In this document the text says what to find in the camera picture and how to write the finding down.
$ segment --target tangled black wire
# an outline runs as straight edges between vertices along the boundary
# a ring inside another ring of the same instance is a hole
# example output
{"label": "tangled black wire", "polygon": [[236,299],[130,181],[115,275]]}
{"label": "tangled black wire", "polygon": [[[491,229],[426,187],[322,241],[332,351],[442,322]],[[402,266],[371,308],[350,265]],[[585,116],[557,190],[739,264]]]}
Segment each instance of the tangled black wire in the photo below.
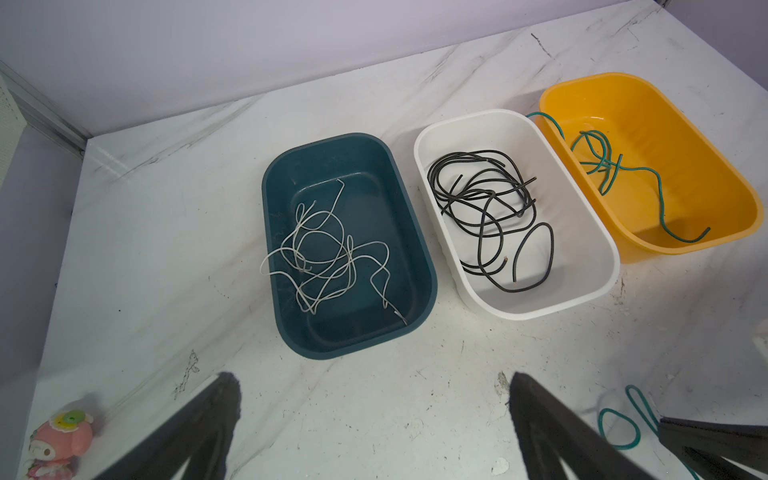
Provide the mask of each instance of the tangled black wire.
{"label": "tangled black wire", "polygon": [[[517,178],[515,178],[515,175],[506,170],[503,161],[497,160],[493,157],[483,157],[482,154],[497,154],[506,158],[512,168],[515,169]],[[445,187],[440,184],[440,174],[443,168],[449,166],[450,164],[471,164],[478,162],[487,162],[489,166],[488,168],[484,168],[478,173],[472,175],[469,180],[467,180],[466,184],[464,184],[464,186],[461,188],[461,190],[454,192],[454,189],[458,185],[459,181],[461,181],[461,179],[464,177],[464,175],[459,175],[451,188],[448,190],[446,190]],[[472,235],[473,237],[477,237],[478,239],[477,265],[472,265],[462,261],[462,266],[464,267],[464,271],[466,273],[470,273],[471,275],[484,276],[490,280],[491,283],[496,285],[500,290],[504,290],[505,292],[509,293],[517,293],[530,290],[536,286],[541,285],[547,279],[549,273],[552,270],[552,260],[554,259],[554,232],[552,231],[552,227],[549,223],[540,222],[534,225],[534,222],[536,221],[536,199],[531,197],[531,192],[528,191],[527,186],[536,180],[536,177],[532,177],[530,180],[523,181],[520,170],[509,156],[497,150],[478,150],[473,152],[455,152],[440,157],[429,168],[429,172],[427,173],[427,180],[429,181],[429,185],[432,187],[432,192],[435,195],[435,199],[440,206],[440,214],[448,215],[453,219],[459,228]],[[480,187],[480,185],[489,184],[491,182],[507,183],[509,184],[510,188],[508,190],[498,192],[491,188]],[[505,201],[503,197],[509,194],[517,194],[523,203],[522,207],[515,209],[512,205]],[[485,205],[483,207],[479,207],[478,205],[472,203],[472,201],[477,200],[485,200]],[[491,206],[491,203],[494,200],[503,205],[504,208],[508,211],[508,214],[500,218],[495,218],[493,215],[491,215],[488,212],[488,208]],[[480,212],[480,222],[473,223],[471,221],[463,220],[462,218],[457,217],[453,211],[454,204],[465,205],[467,207],[471,207],[473,210]],[[519,228],[513,227],[509,230],[504,230],[502,228],[503,221],[509,220],[513,217],[522,218],[523,214],[525,214],[525,211],[529,208],[533,212],[533,215],[531,216],[531,221],[527,225]],[[486,232],[485,228],[490,226],[495,227],[495,230]],[[549,263],[547,265],[547,271],[545,272],[544,276],[533,285],[525,286],[522,288],[509,289],[500,285],[491,277],[491,275],[495,275],[496,273],[501,272],[502,269],[504,269],[504,267],[507,265],[508,258],[504,257],[502,264],[492,272],[488,272],[486,268],[495,262],[502,254],[502,249],[504,248],[504,236],[510,233],[517,233],[528,230],[528,232],[523,237],[522,242],[520,242],[520,246],[515,253],[515,258],[512,260],[512,281],[517,282],[518,258],[520,257],[520,252],[522,251],[525,242],[528,241],[528,238],[531,236],[531,234],[534,233],[539,227],[547,227],[549,229],[550,237]],[[496,248],[496,253],[494,256],[489,261],[483,263],[483,240],[491,237],[498,237],[498,247]]]}

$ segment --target green wire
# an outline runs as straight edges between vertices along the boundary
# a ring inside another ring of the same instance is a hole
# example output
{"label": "green wire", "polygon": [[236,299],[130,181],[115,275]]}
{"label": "green wire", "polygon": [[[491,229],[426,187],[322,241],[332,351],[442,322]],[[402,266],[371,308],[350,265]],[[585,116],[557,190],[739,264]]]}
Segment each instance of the green wire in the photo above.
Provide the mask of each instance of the green wire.
{"label": "green wire", "polygon": [[[542,117],[547,118],[550,122],[552,122],[552,124],[554,124],[555,127],[558,128],[558,131],[560,132],[560,136],[563,137],[563,140],[565,140],[565,133],[563,132],[563,129],[560,127],[560,124],[558,124],[558,122],[554,118],[552,118],[552,116],[541,111],[535,111],[532,114],[526,115],[526,117],[530,118],[530,117],[533,117],[534,115],[541,115]],[[653,168],[649,168],[649,167],[624,167],[623,165],[621,165],[621,161],[624,159],[623,154],[620,154],[616,162],[613,162],[611,160],[611,155],[613,154],[613,150],[611,149],[611,142],[608,141],[608,138],[605,136],[603,132],[598,130],[580,131],[579,136],[576,137],[576,140],[571,145],[571,151],[573,151],[576,148],[576,145],[582,138],[586,140],[589,150],[599,160],[598,162],[580,162],[582,165],[591,165],[594,167],[592,170],[587,172],[587,175],[592,175],[593,173],[596,173],[596,172],[605,173],[605,178],[603,179],[603,182],[600,184],[600,187],[598,187],[598,191],[600,192],[600,195],[605,196],[609,191],[611,191],[611,188],[614,186],[614,182],[616,181],[616,176],[618,175],[619,170],[649,171],[652,174],[656,175],[656,180],[658,182],[659,221],[661,223],[661,227],[664,228],[665,232],[670,234],[675,240],[679,240],[685,243],[696,243],[701,239],[703,239],[710,232],[710,230],[712,230],[710,227],[707,227],[706,230],[704,230],[704,232],[702,232],[701,235],[694,238],[693,240],[686,240],[672,233],[672,230],[670,230],[669,227],[667,227],[667,222],[664,221],[664,217],[665,217],[664,210],[666,207],[664,206],[664,190],[662,189],[662,186],[661,186],[661,176],[659,175],[659,173],[655,171]],[[594,139],[600,142],[602,154],[599,154],[598,151],[595,150],[591,139]]]}
{"label": "green wire", "polygon": [[[635,391],[637,395],[640,397],[640,400],[643,402],[643,406],[645,407],[645,412],[647,412],[648,417],[645,416],[645,413],[643,413],[643,409],[640,408],[640,406],[637,404],[637,402],[634,401],[634,398],[632,398],[631,392]],[[648,428],[656,435],[656,437],[659,436],[659,421],[654,415],[654,411],[650,409],[650,405],[648,405],[648,401],[645,399],[645,395],[640,391],[639,388],[637,388],[634,385],[627,385],[624,387],[624,393],[627,394],[627,397],[629,398],[630,403],[634,407],[634,409],[637,411],[637,413],[640,414],[640,417],[645,421],[645,425],[648,425]],[[625,444],[625,445],[615,445],[613,443],[608,442],[608,438],[605,436],[605,431],[603,429],[603,417],[606,413],[613,413],[620,419],[624,419],[627,422],[629,422],[630,425],[634,427],[634,440],[631,442]],[[627,417],[626,415],[617,412],[613,409],[602,409],[600,411],[600,415],[598,415],[598,431],[600,432],[600,436],[608,442],[608,444],[612,447],[614,447],[617,450],[629,450],[636,447],[638,444],[640,444],[640,427],[637,426],[637,423],[635,423],[632,419]],[[699,476],[696,475],[696,472],[689,467],[688,465],[683,464],[685,468],[688,469],[688,472],[695,478],[695,480],[699,480]]]}

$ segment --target marble tabletop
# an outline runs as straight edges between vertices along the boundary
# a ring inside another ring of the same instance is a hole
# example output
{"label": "marble tabletop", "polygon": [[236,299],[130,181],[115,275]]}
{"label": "marble tabletop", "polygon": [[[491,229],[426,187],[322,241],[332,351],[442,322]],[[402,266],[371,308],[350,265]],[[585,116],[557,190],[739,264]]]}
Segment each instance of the marble tabletop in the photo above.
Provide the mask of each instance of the marble tabletop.
{"label": "marble tabletop", "polygon": [[[765,227],[622,266],[608,295],[525,322],[479,318],[456,293],[417,187],[416,135],[473,111],[534,111],[547,87],[606,71],[658,86],[768,199],[768,92],[652,0],[91,139],[28,434],[62,406],[89,409],[98,437],[77,478],[93,478],[223,370],[243,391],[227,460],[238,479],[524,478],[505,405],[516,371],[591,425],[602,406],[637,417],[628,383],[662,415],[768,423],[768,368],[750,340],[768,317]],[[313,361],[280,338],[258,271],[261,178],[291,147],[356,131],[392,149],[438,298],[414,332]],[[627,455],[686,478],[641,430]]]}

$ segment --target cable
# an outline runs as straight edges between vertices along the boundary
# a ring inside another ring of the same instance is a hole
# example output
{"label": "cable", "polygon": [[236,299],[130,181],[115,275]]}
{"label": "cable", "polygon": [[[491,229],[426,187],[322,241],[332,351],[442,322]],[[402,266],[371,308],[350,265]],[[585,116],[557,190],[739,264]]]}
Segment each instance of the cable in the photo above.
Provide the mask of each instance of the cable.
{"label": "cable", "polygon": [[[481,154],[501,155],[510,163],[512,168],[515,170],[517,177],[507,171],[504,161],[493,157],[482,156]],[[479,172],[472,175],[458,191],[455,192],[454,190],[458,186],[459,181],[461,181],[461,179],[464,177],[463,174],[458,176],[456,181],[453,182],[453,185],[448,190],[446,190],[445,187],[443,187],[443,185],[440,183],[440,174],[447,166],[452,164],[473,163],[485,163],[488,165],[488,167],[485,168],[484,165],[483,168]],[[447,154],[440,157],[429,167],[429,171],[427,172],[427,180],[430,187],[432,188],[432,192],[435,195],[438,207],[440,207],[440,214],[447,215],[448,217],[452,218],[460,229],[478,239],[477,264],[474,265],[461,261],[462,267],[466,273],[471,275],[484,276],[497,288],[508,293],[519,293],[530,290],[536,286],[541,285],[547,279],[549,273],[552,270],[552,260],[554,259],[554,231],[552,230],[551,225],[546,222],[540,222],[534,225],[534,222],[536,221],[536,199],[531,197],[531,193],[528,191],[528,185],[536,180],[536,177],[532,177],[530,180],[523,181],[520,170],[518,169],[517,165],[515,165],[515,162],[512,161],[512,159],[507,154],[504,154],[498,150],[478,150],[474,152],[454,152],[452,154]],[[490,187],[480,187],[480,185],[489,184],[491,182],[508,184],[509,189],[498,192]],[[511,200],[505,198],[506,195],[512,195],[513,198],[516,195],[519,200],[522,201],[522,206],[519,208],[514,208],[512,205],[510,205],[510,203],[512,203]],[[472,203],[472,201],[477,200],[485,200],[483,207],[479,207],[478,205]],[[503,214],[502,217],[496,218],[494,215],[491,215],[488,212],[489,207],[494,202],[504,207],[505,214]],[[460,216],[458,216],[453,209],[454,204],[464,205],[479,212],[479,223],[475,223],[475,221],[477,221],[476,218],[470,220],[462,219]],[[514,217],[522,218],[528,209],[531,210],[532,215],[531,221],[528,222],[527,225],[524,227],[512,227],[504,230],[504,227],[502,227],[503,221],[513,219]],[[522,242],[520,242],[520,245],[515,252],[515,257],[512,260],[512,282],[516,283],[518,281],[517,270],[520,253],[522,252],[523,246],[525,245],[525,242],[528,241],[528,238],[530,238],[531,234],[540,227],[546,227],[549,230],[550,237],[549,262],[544,276],[538,282],[521,288],[507,288],[502,286],[499,282],[492,278],[492,275],[495,275],[504,269],[504,267],[507,265],[508,258],[504,257],[501,265],[498,268],[493,269],[491,272],[488,272],[486,268],[501,256],[502,250],[504,248],[504,237],[510,233],[517,233],[528,230],[528,232],[523,237]],[[486,238],[495,237],[498,237],[498,246],[496,247],[496,251],[490,260],[483,262],[483,240]]]}
{"label": "cable", "polygon": [[[552,122],[552,124],[554,124],[555,127],[558,128],[558,131],[560,132],[560,136],[563,137],[563,140],[565,140],[565,133],[563,133],[563,129],[560,127],[560,124],[558,124],[558,122],[554,118],[552,118],[550,115],[541,111],[535,111],[532,114],[526,115],[526,117],[530,118],[530,117],[533,117],[534,115],[541,115],[542,117]],[[659,188],[659,221],[661,223],[661,227],[664,229],[665,232],[670,234],[675,240],[679,240],[685,243],[696,243],[701,239],[703,239],[710,232],[710,230],[712,230],[710,227],[707,227],[704,230],[704,232],[702,232],[701,235],[694,238],[693,240],[686,240],[674,234],[672,230],[670,230],[669,227],[667,227],[667,222],[664,220],[664,216],[665,216],[664,191],[661,187],[661,176],[659,175],[659,173],[650,167],[625,167],[624,165],[621,164],[621,161],[624,158],[623,154],[620,154],[618,159],[614,163],[611,160],[611,155],[613,153],[611,149],[611,142],[608,141],[608,138],[605,136],[603,132],[598,130],[579,131],[579,136],[576,137],[576,140],[571,145],[571,151],[573,151],[576,148],[576,145],[582,138],[586,140],[587,146],[589,146],[590,151],[599,160],[599,162],[580,162],[582,165],[591,165],[594,167],[592,170],[587,172],[587,175],[592,175],[593,173],[605,172],[605,178],[603,179],[603,182],[600,184],[600,187],[598,187],[598,192],[600,192],[600,195],[605,196],[609,191],[611,191],[611,188],[614,186],[614,182],[616,181],[616,176],[618,175],[619,170],[628,170],[628,171],[646,170],[656,175],[656,180],[658,182],[658,188]],[[594,145],[590,140],[591,138],[600,142],[600,145],[603,151],[602,154],[598,154],[597,151],[594,149]]]}
{"label": "cable", "polygon": [[[287,237],[280,243],[280,246],[276,248],[275,250],[272,250],[269,252],[266,257],[264,257],[264,260],[262,260],[261,265],[259,266],[259,271],[261,272],[265,262],[275,253],[280,252],[280,255],[283,257],[283,259],[294,269],[297,270],[299,273],[306,273],[309,274],[310,277],[306,280],[304,280],[301,283],[296,283],[296,281],[293,279],[293,277],[286,272],[283,272],[282,270],[276,270],[274,272],[268,272],[267,275],[283,275],[290,280],[290,282],[293,284],[293,288],[296,289],[296,302],[299,304],[299,308],[302,312],[310,312],[313,315],[317,314],[317,307],[320,305],[321,302],[324,302],[326,300],[331,300],[334,298],[338,298],[342,296],[344,293],[349,291],[353,286],[355,286],[355,283],[357,282],[357,267],[355,265],[355,262],[360,259],[368,259],[372,260],[374,263],[376,263],[379,268],[373,272],[373,275],[371,275],[369,281],[371,283],[371,286],[376,291],[376,293],[382,298],[382,306],[384,309],[386,309],[388,306],[392,307],[392,310],[394,310],[395,314],[402,320],[402,322],[406,325],[408,325],[408,322],[406,321],[406,318],[395,308],[392,303],[390,303],[386,297],[386,287],[389,285],[389,270],[386,268],[386,264],[389,262],[389,247],[384,242],[379,241],[373,241],[364,243],[363,245],[358,245],[355,247],[354,239],[352,238],[352,235],[347,235],[345,237],[344,235],[344,224],[341,222],[341,220],[333,213],[333,211],[336,209],[336,204],[339,202],[339,197],[341,197],[341,193],[344,191],[344,182],[342,182],[340,179],[336,179],[341,184],[341,188],[339,189],[339,193],[336,195],[336,199],[333,201],[333,205],[331,206],[330,210],[320,210],[315,212],[314,214],[310,214],[310,211],[315,207],[315,204],[317,204],[317,201],[313,201],[309,208],[306,208],[304,204],[299,204],[296,206],[296,228],[293,229],[291,233],[288,234]],[[325,215],[325,219],[318,225],[317,227],[308,227],[307,223],[312,220],[314,217]],[[341,235],[340,238],[335,237],[331,233],[328,233],[324,230],[321,230],[323,226],[328,222],[328,220],[334,219],[336,223],[338,223],[339,227],[341,228]],[[320,259],[320,260],[310,260],[306,258],[306,256],[301,253],[301,247],[304,244],[304,240],[306,240],[311,235],[321,235],[328,237],[332,239],[336,244],[339,246],[339,249],[336,251],[336,255],[333,258],[326,258],[326,259]],[[372,255],[364,255],[359,254],[357,256],[354,255],[354,253],[357,250],[360,250],[364,247],[369,247],[371,245],[382,245],[384,246],[384,249],[386,251],[386,257],[383,262],[379,261]],[[287,253],[293,254],[293,260],[290,259],[290,255],[286,255]],[[313,267],[320,267],[323,268],[318,273],[313,273],[312,268]],[[384,272],[386,275],[386,280],[384,281],[384,287],[379,290],[378,287],[373,282],[373,279],[379,275],[379,273]],[[326,293],[326,288],[328,288],[328,285],[331,283],[331,281],[341,278],[343,276],[347,276],[346,286],[341,287],[337,290],[334,290],[330,293]],[[322,286],[319,288],[318,293],[315,296],[311,296],[308,293],[304,291],[305,288],[307,288],[308,285],[310,285],[315,280],[324,280],[322,282]]]}
{"label": "cable", "polygon": [[[645,412],[648,414],[648,417],[650,417],[650,418],[645,416],[645,413],[643,413],[643,410],[634,401],[634,399],[632,398],[632,395],[631,395],[632,391],[635,391],[640,396],[640,400],[643,402],[643,406],[645,407]],[[648,428],[654,433],[654,435],[656,435],[656,437],[658,437],[659,436],[659,421],[656,418],[656,416],[654,415],[654,411],[650,408],[650,405],[648,405],[648,401],[645,399],[645,395],[643,395],[643,393],[640,391],[640,389],[637,388],[634,385],[627,385],[626,387],[624,387],[624,393],[627,394],[627,397],[629,398],[630,403],[634,407],[635,411],[637,411],[637,413],[640,414],[640,417],[645,421],[645,424],[648,425]],[[616,445],[614,443],[608,442],[608,438],[605,436],[605,430],[603,429],[603,417],[605,416],[606,413],[613,413],[614,415],[616,415],[620,419],[626,420],[627,422],[629,422],[630,425],[632,425],[634,427],[634,440],[632,442],[629,442],[629,443],[624,444],[624,445],[621,445],[621,444]],[[635,423],[632,419],[630,419],[626,415],[624,415],[622,413],[619,413],[619,412],[617,412],[616,410],[613,410],[613,409],[602,409],[600,411],[600,414],[598,415],[598,431],[600,432],[600,436],[603,438],[603,440],[608,442],[608,444],[610,446],[614,447],[617,450],[633,449],[637,445],[640,444],[640,438],[641,438],[640,427],[637,426],[637,423]],[[688,472],[696,480],[699,480],[699,476],[696,475],[696,472],[691,467],[689,467],[688,465],[685,465],[685,464],[683,464],[683,466],[685,466],[685,468],[688,469]]]}

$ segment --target pink toy figurine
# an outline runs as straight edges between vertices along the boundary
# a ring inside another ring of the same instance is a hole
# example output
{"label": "pink toy figurine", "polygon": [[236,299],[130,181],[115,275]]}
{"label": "pink toy figurine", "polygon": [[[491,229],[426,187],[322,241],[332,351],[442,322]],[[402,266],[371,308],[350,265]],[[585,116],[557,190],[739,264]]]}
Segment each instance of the pink toy figurine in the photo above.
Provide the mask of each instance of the pink toy figurine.
{"label": "pink toy figurine", "polygon": [[71,410],[54,415],[40,425],[30,438],[29,452],[35,460],[27,477],[71,480],[69,462],[73,456],[83,456],[91,447],[93,421],[93,417],[82,410]]}

